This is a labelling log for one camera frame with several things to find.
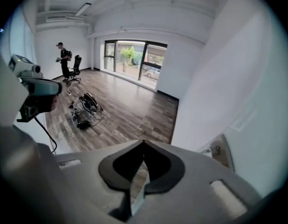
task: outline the office chair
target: office chair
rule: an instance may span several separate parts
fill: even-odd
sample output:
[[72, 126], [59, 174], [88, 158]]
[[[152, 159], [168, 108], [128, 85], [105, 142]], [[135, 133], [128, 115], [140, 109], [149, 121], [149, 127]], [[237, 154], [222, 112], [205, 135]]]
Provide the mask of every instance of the office chair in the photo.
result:
[[75, 56], [75, 64], [74, 64], [74, 67], [71, 68], [71, 70], [73, 71], [69, 72], [69, 80], [67, 81], [67, 83], [72, 82], [72, 81], [78, 81], [80, 83], [81, 78], [78, 78], [77, 76], [80, 74], [79, 66], [80, 66], [81, 60], [82, 60], [82, 57], [80, 57], [79, 55]]

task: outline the parked car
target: parked car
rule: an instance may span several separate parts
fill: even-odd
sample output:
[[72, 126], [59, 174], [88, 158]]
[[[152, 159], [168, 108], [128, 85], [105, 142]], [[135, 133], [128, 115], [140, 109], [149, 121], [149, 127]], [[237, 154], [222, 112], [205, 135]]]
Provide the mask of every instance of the parked car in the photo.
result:
[[148, 69], [143, 69], [143, 74], [145, 76], [147, 76], [148, 78], [151, 78], [151, 79], [157, 80], [158, 76], [159, 76], [159, 73], [160, 73], [160, 69], [157, 69], [157, 68], [154, 68], [154, 67], [151, 67], [149, 70]]

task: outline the white camera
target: white camera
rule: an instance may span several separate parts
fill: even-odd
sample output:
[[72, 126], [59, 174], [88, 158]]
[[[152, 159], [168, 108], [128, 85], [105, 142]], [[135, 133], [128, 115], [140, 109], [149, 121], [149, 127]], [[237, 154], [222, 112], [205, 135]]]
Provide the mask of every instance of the white camera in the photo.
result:
[[43, 77], [41, 67], [23, 56], [13, 54], [8, 66], [17, 77]]

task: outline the sliding glass door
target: sliding glass door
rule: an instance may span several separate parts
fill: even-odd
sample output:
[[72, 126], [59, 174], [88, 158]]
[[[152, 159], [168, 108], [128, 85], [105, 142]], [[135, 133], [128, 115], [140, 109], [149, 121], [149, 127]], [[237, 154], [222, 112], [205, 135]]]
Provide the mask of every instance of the sliding glass door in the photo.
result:
[[156, 42], [106, 41], [105, 69], [155, 88], [166, 51], [167, 45]]

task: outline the black shirt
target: black shirt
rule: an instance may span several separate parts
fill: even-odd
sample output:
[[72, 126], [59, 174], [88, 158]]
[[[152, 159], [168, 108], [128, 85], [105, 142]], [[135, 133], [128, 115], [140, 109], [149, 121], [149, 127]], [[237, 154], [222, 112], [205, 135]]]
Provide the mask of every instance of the black shirt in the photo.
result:
[[[68, 51], [67, 51], [65, 48], [63, 48], [63, 49], [61, 50], [61, 55], [60, 55], [60, 57], [61, 57], [61, 58], [64, 58], [64, 57], [67, 56], [67, 55], [68, 55]], [[67, 59], [62, 59], [61, 62], [62, 62], [62, 63], [65, 63], [65, 62], [67, 62]]]

